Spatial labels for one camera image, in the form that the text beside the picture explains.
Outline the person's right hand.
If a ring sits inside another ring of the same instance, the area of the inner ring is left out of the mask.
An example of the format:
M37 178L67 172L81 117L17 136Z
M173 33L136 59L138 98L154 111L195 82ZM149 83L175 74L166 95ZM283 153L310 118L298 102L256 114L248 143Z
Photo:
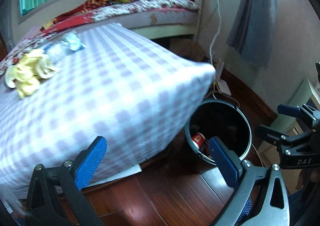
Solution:
M315 168L312 171L310 169L302 169L300 171L296 190L300 190L308 182L317 183L320 181L320 168Z

